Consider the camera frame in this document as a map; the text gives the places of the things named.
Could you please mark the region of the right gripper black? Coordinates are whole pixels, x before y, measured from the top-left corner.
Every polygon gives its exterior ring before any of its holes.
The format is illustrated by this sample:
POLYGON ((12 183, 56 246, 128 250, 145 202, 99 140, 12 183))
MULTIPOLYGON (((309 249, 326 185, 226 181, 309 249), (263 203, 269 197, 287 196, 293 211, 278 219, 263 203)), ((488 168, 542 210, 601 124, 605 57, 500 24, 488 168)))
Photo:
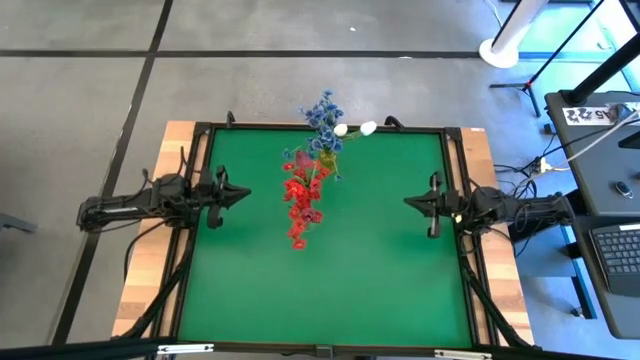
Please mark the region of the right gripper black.
POLYGON ((442 191, 442 176, 435 172, 429 180, 430 190, 422 195, 410 196, 403 199, 404 203, 431 218, 428 228, 429 238, 441 235, 440 217, 455 217, 464 211, 465 200, 457 190, 442 191))

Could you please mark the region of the red artificial flower bunch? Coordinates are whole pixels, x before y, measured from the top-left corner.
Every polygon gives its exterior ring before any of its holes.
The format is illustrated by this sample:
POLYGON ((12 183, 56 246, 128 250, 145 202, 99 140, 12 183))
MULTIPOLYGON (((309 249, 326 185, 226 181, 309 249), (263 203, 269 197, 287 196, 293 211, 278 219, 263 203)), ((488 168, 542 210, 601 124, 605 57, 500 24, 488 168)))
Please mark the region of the red artificial flower bunch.
POLYGON ((292 221, 291 227, 287 232, 287 236, 292 241, 294 250, 304 250, 307 246, 307 240, 303 238, 304 234, 313 226, 320 223, 306 223, 300 218, 300 212, 305 208, 313 208, 310 198, 298 198, 289 209, 289 219, 292 221))
POLYGON ((331 174, 329 168, 314 160, 306 163, 285 163, 283 170, 291 175, 283 183, 285 189, 283 200, 295 201, 307 207, 312 201, 321 199, 323 181, 331 174))

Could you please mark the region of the white artificial tulip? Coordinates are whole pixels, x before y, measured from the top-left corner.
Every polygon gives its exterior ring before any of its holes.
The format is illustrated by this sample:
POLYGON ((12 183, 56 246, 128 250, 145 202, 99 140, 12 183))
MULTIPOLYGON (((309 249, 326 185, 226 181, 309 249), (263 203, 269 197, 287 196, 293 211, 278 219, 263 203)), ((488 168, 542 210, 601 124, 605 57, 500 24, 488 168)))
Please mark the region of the white artificial tulip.
POLYGON ((372 135, 377 130, 375 121, 362 123, 357 130, 351 131, 348 127, 348 133, 343 137, 343 141, 355 140, 360 137, 372 135))
POLYGON ((348 133, 346 124, 338 124, 332 130, 330 148, 333 152, 341 152, 343 149, 343 137, 348 133))

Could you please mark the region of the blue artificial flower bunch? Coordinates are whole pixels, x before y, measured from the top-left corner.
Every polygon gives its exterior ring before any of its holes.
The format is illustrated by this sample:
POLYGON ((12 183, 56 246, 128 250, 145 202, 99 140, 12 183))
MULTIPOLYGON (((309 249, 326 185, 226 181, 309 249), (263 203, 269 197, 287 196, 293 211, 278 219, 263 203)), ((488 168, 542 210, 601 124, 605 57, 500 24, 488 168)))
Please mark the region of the blue artificial flower bunch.
MULTIPOLYGON (((283 150, 284 159, 290 162, 294 162, 295 152, 297 150, 303 150, 303 151, 306 151, 313 160, 317 160, 319 162, 318 160, 319 152, 324 149, 331 150, 330 143, 331 143, 331 137, 332 137, 332 130, 333 129, 330 129, 329 127, 321 127, 317 130, 317 134, 314 137, 310 137, 307 139, 305 144, 300 145, 293 150, 284 149, 283 150)), ((337 181, 340 181, 342 179, 342 176, 340 175, 338 170, 338 162, 337 162, 336 171, 333 172, 333 174, 335 175, 335 178, 337 181)))
POLYGON ((320 99, 310 108, 300 107, 299 112, 304 116, 305 121, 314 129, 322 126, 334 127, 344 116, 344 111, 332 100, 333 92, 325 90, 320 99))

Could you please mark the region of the white pole with round base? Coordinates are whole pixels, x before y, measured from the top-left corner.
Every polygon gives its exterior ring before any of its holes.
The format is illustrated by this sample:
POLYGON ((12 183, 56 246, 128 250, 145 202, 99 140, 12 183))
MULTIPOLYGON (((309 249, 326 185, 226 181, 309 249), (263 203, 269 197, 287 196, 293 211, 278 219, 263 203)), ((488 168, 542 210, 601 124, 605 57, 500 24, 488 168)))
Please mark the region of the white pole with round base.
POLYGON ((494 38, 479 46, 480 58, 496 68, 512 68, 519 61, 519 46, 549 0, 518 0, 494 38))

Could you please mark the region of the grey cart top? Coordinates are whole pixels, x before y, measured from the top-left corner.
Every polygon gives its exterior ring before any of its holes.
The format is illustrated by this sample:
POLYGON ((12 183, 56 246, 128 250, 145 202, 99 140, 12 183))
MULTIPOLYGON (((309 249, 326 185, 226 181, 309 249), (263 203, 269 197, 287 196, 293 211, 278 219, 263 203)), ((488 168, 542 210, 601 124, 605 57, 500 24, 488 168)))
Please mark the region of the grey cart top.
POLYGON ((560 93, 545 95, 548 115, 559 135, 567 157, 575 156, 570 167, 577 184, 572 193, 580 211, 594 216, 640 217, 640 149, 622 148, 619 142, 640 131, 640 122, 617 129, 602 141, 597 138, 612 126, 569 126, 562 114, 568 107, 610 107, 624 103, 640 108, 640 94, 595 93, 580 106, 567 104, 560 93), (623 197, 615 189, 625 182, 633 198, 623 197))

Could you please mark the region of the blue metal desk leg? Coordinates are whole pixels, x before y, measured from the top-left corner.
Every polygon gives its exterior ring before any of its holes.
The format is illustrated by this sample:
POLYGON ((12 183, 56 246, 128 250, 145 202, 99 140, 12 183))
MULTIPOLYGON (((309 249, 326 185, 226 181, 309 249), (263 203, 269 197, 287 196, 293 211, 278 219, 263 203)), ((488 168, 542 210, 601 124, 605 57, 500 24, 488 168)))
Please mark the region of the blue metal desk leg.
POLYGON ((516 262, 521 264, 521 276, 569 280, 578 302, 569 313, 587 320, 597 318, 587 276, 580 268, 582 255, 571 226, 552 225, 533 235, 516 234, 514 255, 516 262))

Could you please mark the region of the white paper label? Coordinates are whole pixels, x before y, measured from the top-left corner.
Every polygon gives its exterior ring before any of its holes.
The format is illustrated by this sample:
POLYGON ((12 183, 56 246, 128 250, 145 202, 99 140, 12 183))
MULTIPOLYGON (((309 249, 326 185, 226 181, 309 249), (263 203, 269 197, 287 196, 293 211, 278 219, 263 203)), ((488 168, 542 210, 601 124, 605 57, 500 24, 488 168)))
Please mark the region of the white paper label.
POLYGON ((607 126, 612 124, 608 107, 568 107, 562 114, 569 126, 607 126))

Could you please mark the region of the dark laptop keyboard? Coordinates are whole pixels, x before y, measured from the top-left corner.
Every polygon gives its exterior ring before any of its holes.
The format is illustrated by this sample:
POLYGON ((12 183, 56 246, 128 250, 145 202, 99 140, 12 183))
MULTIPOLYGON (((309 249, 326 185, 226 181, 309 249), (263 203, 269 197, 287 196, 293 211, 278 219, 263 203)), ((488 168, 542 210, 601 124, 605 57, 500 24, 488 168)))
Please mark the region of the dark laptop keyboard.
POLYGON ((589 235, 609 291, 640 298, 640 223, 600 227, 589 235))

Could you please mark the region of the thick black pole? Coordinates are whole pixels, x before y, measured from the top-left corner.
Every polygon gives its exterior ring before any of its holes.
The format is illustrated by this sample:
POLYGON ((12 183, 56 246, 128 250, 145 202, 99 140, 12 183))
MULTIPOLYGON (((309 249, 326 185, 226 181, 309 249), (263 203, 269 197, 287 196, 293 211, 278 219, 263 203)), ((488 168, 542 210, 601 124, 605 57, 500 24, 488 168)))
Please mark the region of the thick black pole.
POLYGON ((570 105, 582 105, 600 86, 639 55, 640 45, 634 46, 631 42, 627 42, 573 90, 564 92, 562 94, 564 101, 570 105))

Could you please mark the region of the grey stand foot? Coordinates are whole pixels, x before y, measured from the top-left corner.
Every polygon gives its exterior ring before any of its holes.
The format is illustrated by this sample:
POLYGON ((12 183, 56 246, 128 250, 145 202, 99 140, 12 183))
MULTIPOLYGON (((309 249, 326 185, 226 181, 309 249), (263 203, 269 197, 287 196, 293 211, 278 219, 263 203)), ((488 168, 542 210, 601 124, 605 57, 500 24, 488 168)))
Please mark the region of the grey stand foot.
POLYGON ((0 230, 16 229, 26 233, 34 233, 38 226, 34 223, 0 212, 0 230))

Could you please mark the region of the black aluminium crossbeam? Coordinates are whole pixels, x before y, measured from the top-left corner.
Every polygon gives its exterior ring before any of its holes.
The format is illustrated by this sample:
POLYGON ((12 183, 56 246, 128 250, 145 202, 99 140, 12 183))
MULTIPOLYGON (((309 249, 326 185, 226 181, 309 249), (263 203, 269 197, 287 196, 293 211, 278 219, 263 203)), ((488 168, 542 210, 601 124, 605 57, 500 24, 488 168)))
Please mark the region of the black aluminium crossbeam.
POLYGON ((491 353, 493 360, 620 360, 618 358, 588 356, 561 352, 551 352, 529 348, 513 348, 478 345, 468 349, 444 347, 365 347, 333 345, 285 345, 285 344, 241 344, 231 342, 179 343, 171 337, 160 338, 117 338, 115 340, 42 345, 21 348, 0 349, 0 360, 131 360, 157 355, 157 347, 165 344, 213 344, 214 352, 233 353, 273 353, 282 356, 304 355, 321 360, 338 356, 361 358, 374 357, 434 357, 435 349, 451 349, 491 353))

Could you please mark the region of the grey desk top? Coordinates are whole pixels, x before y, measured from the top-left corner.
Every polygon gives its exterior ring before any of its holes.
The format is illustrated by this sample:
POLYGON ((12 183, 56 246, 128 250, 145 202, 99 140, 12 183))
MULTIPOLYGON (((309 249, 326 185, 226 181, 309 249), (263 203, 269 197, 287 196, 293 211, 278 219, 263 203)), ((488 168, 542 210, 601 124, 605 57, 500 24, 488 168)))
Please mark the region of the grey desk top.
POLYGON ((640 217, 578 216, 572 229, 610 333, 618 339, 640 340, 640 298, 609 291, 589 235, 592 229, 630 223, 640 223, 640 217))

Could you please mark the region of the black diagonal frame strut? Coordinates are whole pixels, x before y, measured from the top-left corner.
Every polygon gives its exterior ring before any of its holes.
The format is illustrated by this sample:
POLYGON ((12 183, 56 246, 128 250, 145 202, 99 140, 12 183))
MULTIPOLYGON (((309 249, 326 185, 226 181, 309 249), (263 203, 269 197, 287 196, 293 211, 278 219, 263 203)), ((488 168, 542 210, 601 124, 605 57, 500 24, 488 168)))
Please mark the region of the black diagonal frame strut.
POLYGON ((131 327, 127 331, 116 335, 116 338, 141 338, 148 328, 151 328, 151 337, 156 337, 156 325, 162 323, 167 301, 174 292, 174 289, 176 287, 180 288, 183 285, 188 275, 192 252, 193 236, 189 235, 184 245, 180 261, 166 269, 164 275, 168 275, 168 277, 164 279, 153 300, 131 327))
POLYGON ((482 283, 477 278, 475 272, 472 270, 468 260, 468 256, 463 254, 461 256, 461 268, 465 281, 473 289, 476 296, 482 303, 485 311, 489 314, 489 317, 493 320, 494 325, 501 332, 505 338, 507 344, 510 347, 517 348, 529 348, 530 344, 521 338, 515 329, 507 322, 506 318, 502 315, 497 305, 493 302, 487 290, 482 286, 482 283))

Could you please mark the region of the silver metal bracket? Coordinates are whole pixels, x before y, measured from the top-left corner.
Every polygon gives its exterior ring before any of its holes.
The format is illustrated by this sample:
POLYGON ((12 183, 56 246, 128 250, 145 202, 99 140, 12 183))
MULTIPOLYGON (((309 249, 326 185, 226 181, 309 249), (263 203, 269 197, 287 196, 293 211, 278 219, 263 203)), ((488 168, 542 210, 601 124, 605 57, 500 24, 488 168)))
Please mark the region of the silver metal bracket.
POLYGON ((434 357, 447 360, 493 360, 491 353, 451 349, 435 349, 434 357))
POLYGON ((157 347, 157 355, 198 354, 213 352, 213 344, 165 344, 157 347))

